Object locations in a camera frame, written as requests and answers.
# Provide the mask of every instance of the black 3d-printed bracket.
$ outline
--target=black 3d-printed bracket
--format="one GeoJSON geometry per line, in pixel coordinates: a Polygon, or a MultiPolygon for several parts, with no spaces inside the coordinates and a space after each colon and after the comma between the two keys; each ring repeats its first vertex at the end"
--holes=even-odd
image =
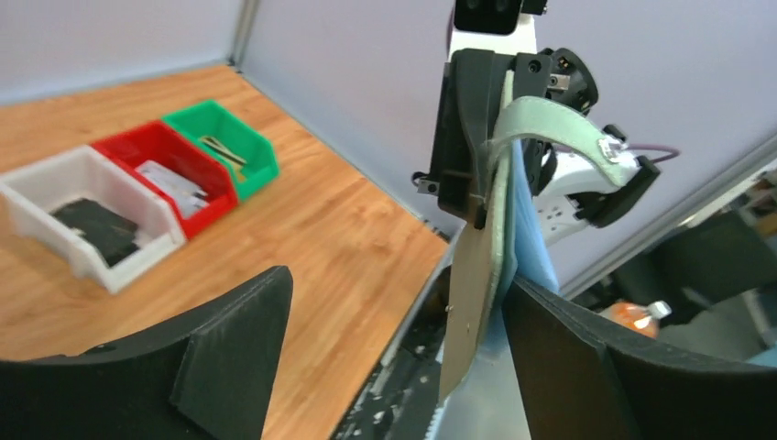
{"type": "Polygon", "coordinates": [[[575,217],[586,220],[593,227],[605,227],[626,215],[661,175],[661,170],[647,157],[639,156],[637,162],[640,164],[640,170],[626,186],[616,192],[570,194],[569,198],[577,204],[575,217]]]}
{"type": "Polygon", "coordinates": [[[520,14],[540,16],[548,0],[456,0],[457,29],[479,34],[509,35],[518,26],[520,14]]]}
{"type": "Polygon", "coordinates": [[[531,438],[773,438],[777,368],[691,353],[516,278],[502,306],[531,438]]]}
{"type": "Polygon", "coordinates": [[[544,96],[550,68],[546,55],[512,57],[480,49],[454,53],[443,77],[430,170],[418,176],[419,192],[435,195],[446,213],[483,227],[493,181],[487,141],[497,123],[505,74],[516,72],[514,97],[544,96]]]}
{"type": "Polygon", "coordinates": [[[291,290],[276,267],[80,356],[0,361],[0,438],[258,439],[291,290]]]}

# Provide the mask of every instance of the white wall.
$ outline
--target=white wall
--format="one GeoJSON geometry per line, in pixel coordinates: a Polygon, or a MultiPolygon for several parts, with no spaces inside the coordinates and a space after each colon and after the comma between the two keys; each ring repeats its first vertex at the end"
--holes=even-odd
{"type": "Polygon", "coordinates": [[[226,61],[241,0],[0,0],[0,105],[226,61]]]}
{"type": "Polygon", "coordinates": [[[777,47],[770,0],[553,0],[536,20],[540,48],[566,46],[588,64],[600,101],[591,117],[634,143],[683,156],[620,221],[551,247],[562,285],[777,133],[777,47]]]}
{"type": "Polygon", "coordinates": [[[410,184],[432,154],[453,0],[261,0],[242,69],[416,215],[458,222],[410,184]]]}

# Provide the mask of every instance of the light green strap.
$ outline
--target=light green strap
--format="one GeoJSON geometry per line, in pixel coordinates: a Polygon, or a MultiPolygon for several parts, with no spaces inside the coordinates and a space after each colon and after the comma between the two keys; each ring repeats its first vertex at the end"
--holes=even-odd
{"type": "Polygon", "coordinates": [[[508,104],[499,112],[490,141],[493,160],[502,149],[522,138],[566,145],[614,185],[622,187],[628,182],[629,176],[619,163],[618,149],[609,144],[609,137],[566,105],[536,96],[522,96],[508,104]]]}

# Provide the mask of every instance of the metal frame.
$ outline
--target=metal frame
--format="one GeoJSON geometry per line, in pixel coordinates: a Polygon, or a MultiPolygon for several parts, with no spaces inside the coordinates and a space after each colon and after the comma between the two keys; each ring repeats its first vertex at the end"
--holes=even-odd
{"type": "Polygon", "coordinates": [[[248,41],[251,39],[251,31],[254,28],[254,18],[257,16],[259,0],[243,0],[243,9],[235,29],[235,38],[232,42],[232,50],[227,60],[233,68],[241,72],[243,60],[246,57],[248,41]]]}
{"type": "Polygon", "coordinates": [[[700,211],[718,197],[736,186],[748,176],[757,172],[770,162],[777,160],[777,134],[756,147],[753,151],[738,160],[732,167],[723,171],[701,190],[677,204],[662,215],[649,227],[644,228],[631,239],[622,243],[615,252],[597,261],[585,271],[562,286],[562,294],[572,299],[585,289],[604,278],[620,265],[649,247],[656,239],[670,233],[683,220],[700,211]]]}

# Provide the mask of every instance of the wooden tabletop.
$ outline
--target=wooden tabletop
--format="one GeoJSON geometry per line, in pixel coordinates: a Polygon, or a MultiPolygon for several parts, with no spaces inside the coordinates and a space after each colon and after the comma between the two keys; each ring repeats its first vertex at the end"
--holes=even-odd
{"type": "Polygon", "coordinates": [[[0,108],[0,171],[214,98],[275,147],[280,177],[117,296],[13,236],[0,206],[0,358],[77,355],[273,265],[294,294],[263,438],[328,438],[444,242],[227,67],[0,108]]]}

